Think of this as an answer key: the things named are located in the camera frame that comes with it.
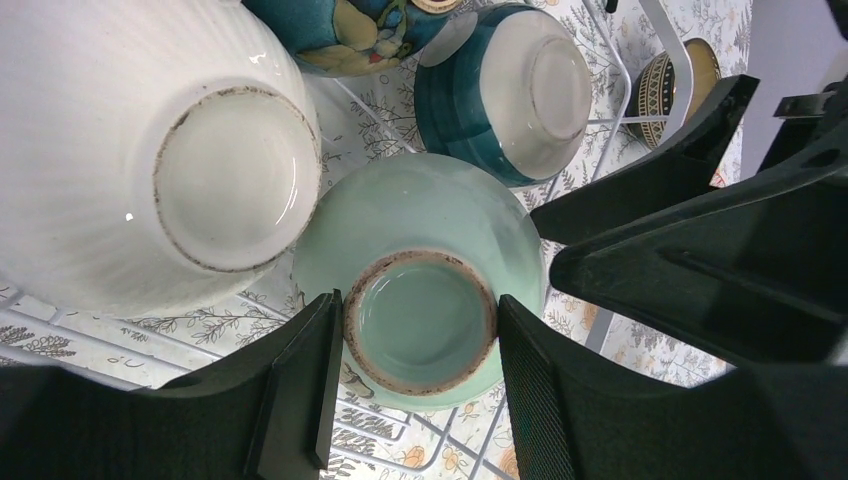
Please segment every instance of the painted bowl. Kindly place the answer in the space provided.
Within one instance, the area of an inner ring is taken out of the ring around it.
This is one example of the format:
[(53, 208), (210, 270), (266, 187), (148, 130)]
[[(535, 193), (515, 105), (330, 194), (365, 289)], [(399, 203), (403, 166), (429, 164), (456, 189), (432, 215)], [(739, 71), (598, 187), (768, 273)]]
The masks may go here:
[(589, 69), (571, 35), (523, 4), (453, 18), (422, 52), (415, 78), (427, 151), (510, 188), (547, 182), (571, 162), (591, 104)]
[(534, 313), (545, 270), (533, 222), (491, 175), (419, 153), (373, 162), (333, 186), (295, 249), (308, 303), (345, 295), (342, 384), (374, 403), (438, 410), (503, 378), (497, 299)]
[(305, 228), (315, 109), (246, 8), (13, 2), (0, 23), (0, 277), (56, 307), (185, 314)]
[(368, 75), (418, 52), (462, 0), (243, 0), (303, 71)]
[[(703, 38), (693, 38), (683, 43), (692, 61), (695, 85), (692, 102), (686, 112), (686, 120), (698, 110), (713, 87), (721, 80), (718, 59), (710, 44)], [(674, 65), (668, 54), (663, 52), (642, 70), (633, 84), (634, 95), (627, 105), (627, 116), (668, 115), (674, 104)], [(665, 122), (630, 123), (627, 128), (648, 148), (657, 148), (665, 130)]]

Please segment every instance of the green glaze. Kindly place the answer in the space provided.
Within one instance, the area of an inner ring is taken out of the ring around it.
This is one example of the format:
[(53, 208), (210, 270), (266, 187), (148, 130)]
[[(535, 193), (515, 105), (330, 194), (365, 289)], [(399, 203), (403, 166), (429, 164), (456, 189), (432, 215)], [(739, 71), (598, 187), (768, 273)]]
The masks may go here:
[[(486, 302), (466, 273), (426, 258), (391, 264), (365, 284), (363, 274), (398, 252), (439, 252), (464, 262), (490, 290), (492, 303), (509, 293), (540, 315), (545, 285), (540, 246), (526, 210), (494, 177), (450, 157), (399, 155), (371, 163), (330, 189), (298, 241), (293, 276), (307, 302), (334, 288), (350, 300), (354, 284), (364, 285), (357, 293), (358, 314), (351, 317), (357, 324), (349, 318), (345, 325), (358, 329), (357, 349), (381, 376), (423, 386), (467, 369), (485, 342)], [(384, 288), (375, 290), (381, 282)], [(427, 395), (402, 394), (375, 382), (347, 342), (343, 361), (348, 388), (405, 410), (455, 406), (503, 378), (497, 342), (470, 377)]]
[(371, 284), (353, 328), (363, 355), (393, 383), (441, 385), (473, 366), (494, 336), (486, 328), (492, 309), (482, 300), (461, 272), (416, 260), (390, 267)]

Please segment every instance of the botanical print mat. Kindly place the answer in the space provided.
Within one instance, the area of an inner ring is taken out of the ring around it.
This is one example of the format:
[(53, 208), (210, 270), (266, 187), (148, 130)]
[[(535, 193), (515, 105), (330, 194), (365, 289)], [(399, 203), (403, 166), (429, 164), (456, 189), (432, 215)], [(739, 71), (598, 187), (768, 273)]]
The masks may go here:
[[(594, 100), (591, 118), (611, 118), (622, 102), (620, 73), (582, 2), (533, 0), (532, 3), (560, 19), (574, 35), (591, 70)], [(724, 75), (745, 71), (751, 0), (667, 0), (664, 3), (682, 38), (702, 37), (712, 45)], [(461, 9), (470, 7), (470, 3), (466, 2)], [(603, 28), (613, 38), (615, 48), (621, 52), (631, 77), (635, 79), (640, 70), (662, 51), (660, 42), (637, 0), (621, 0), (618, 11), (613, 15), (604, 14), (602, 10), (599, 4)], [(413, 58), (395, 70), (367, 78), (340, 82), (309, 79), (319, 110), (324, 140), (322, 163), (325, 190), (369, 161), (404, 151), (405, 144), (422, 149), (412, 100), (415, 68)], [(356, 100), (348, 96), (344, 89), (349, 90)], [(369, 112), (376, 113), (381, 121), (372, 118)], [(401, 140), (387, 133), (382, 124), (393, 128)], [(581, 151), (557, 179), (553, 192), (548, 185), (519, 193), (518, 198), (530, 209), (544, 203), (549, 196), (563, 195), (588, 183), (598, 167), (601, 151), (609, 137), (609, 127), (590, 127)], [(611, 141), (609, 157), (600, 166), (602, 174), (621, 168), (648, 151), (624, 128), (614, 132)], [(738, 180), (740, 156), (741, 131), (734, 137), (714, 179), (716, 185)], [(545, 253), (549, 261), (559, 248), (546, 243)], [(207, 365), (217, 356), (247, 345), (285, 323), (302, 304), (290, 278), (291, 258), (291, 253), (285, 255), (272, 274), (241, 296), (171, 318), (109, 322), (82, 312), (57, 312), (30, 297), (23, 298), (14, 307), (38, 319), (53, 320), (54, 323), (58, 321), (63, 328), (151, 355), (156, 361), (138, 355), (134, 357), (126, 351), (124, 354), (116, 353), (108, 345), (95, 344), (84, 338), (66, 338), (49, 330), (46, 322), (43, 326), (23, 325), (7, 320), (7, 317), (0, 318), (0, 342), (139, 385), (156, 387), (186, 371)], [(14, 293), (14, 288), (0, 285), (0, 301)], [(582, 343), (596, 314), (597, 307), (554, 292), (544, 320), (558, 332)], [(198, 349), (177, 349), (151, 337), (150, 331), (180, 339)], [(628, 368), (678, 385), (696, 385), (723, 373), (725, 369), (721, 360), (619, 315), (613, 319), (602, 353)], [(12, 362), (0, 358), (0, 365), (9, 363)], [(342, 380), (356, 388), (356, 379), (345, 376), (344, 372)], [(344, 388), (339, 389), (339, 398), (395, 418), (406, 417), (402, 412), (370, 405), (367, 400), (348, 393)], [(490, 441), (482, 452), (482, 458), (487, 463), (476, 467), (475, 478), (493, 480), (501, 476), (517, 479), (519, 472), (512, 444), (509, 409), (501, 407), (503, 400), (504, 388), (501, 384), (459, 407), (451, 428), (451, 437), (456, 443), (448, 442), (438, 451), (436, 444), (439, 435), (416, 419), (393, 442), (377, 441), (336, 428), (334, 444), (337, 446), (410, 468), (420, 468), (431, 459), (433, 465), (416, 476), (334, 454), (331, 457), (331, 468), (322, 473), (321, 478), (463, 480), (475, 469), (475, 457), (483, 450), (485, 440), (491, 433)], [(450, 411), (430, 412), (421, 415), (421, 419), (431, 426), (443, 428), (450, 415)], [(400, 434), (396, 425), (342, 405), (337, 409), (336, 418), (376, 435), (396, 437)]]

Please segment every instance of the patterned bowl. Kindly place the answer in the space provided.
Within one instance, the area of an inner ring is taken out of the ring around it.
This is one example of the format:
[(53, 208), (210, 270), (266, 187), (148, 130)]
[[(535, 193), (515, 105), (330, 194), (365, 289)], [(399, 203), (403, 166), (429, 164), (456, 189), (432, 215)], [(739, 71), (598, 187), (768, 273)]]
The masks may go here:
[[(683, 43), (692, 60), (695, 89), (692, 103), (686, 112), (686, 120), (698, 110), (707, 95), (721, 79), (718, 59), (710, 44), (703, 38), (693, 38)], [(627, 116), (668, 115), (674, 103), (674, 65), (668, 54), (663, 52), (642, 70), (633, 84), (635, 95), (627, 105)], [(642, 140), (648, 148), (657, 148), (665, 130), (665, 122), (630, 123), (627, 128)]]
[(544, 304), (541, 241), (491, 175), (442, 155), (397, 155), (333, 186), (297, 244), (308, 303), (346, 296), (342, 383), (374, 403), (439, 410), (503, 378), (495, 302)]
[(571, 162), (591, 104), (589, 68), (568, 30), (523, 4), (453, 18), (424, 49), (415, 77), (427, 151), (510, 188), (547, 182)]
[(444, 27), (462, 0), (244, 0), (301, 68), (325, 77), (397, 66)]

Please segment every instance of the black and gold bowl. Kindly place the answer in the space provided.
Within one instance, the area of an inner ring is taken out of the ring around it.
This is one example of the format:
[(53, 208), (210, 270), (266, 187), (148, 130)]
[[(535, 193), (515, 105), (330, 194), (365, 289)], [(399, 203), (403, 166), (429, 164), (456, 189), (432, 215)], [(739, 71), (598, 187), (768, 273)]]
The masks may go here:
[[(692, 102), (686, 112), (686, 120), (689, 120), (721, 79), (721, 70), (715, 52), (703, 38), (687, 40), (683, 45), (692, 60), (695, 79)], [(674, 66), (668, 53), (663, 52), (651, 60), (633, 84), (633, 95), (626, 114), (628, 117), (668, 115), (676, 91)], [(654, 149), (660, 143), (665, 122), (630, 123), (627, 128), (649, 148)]]

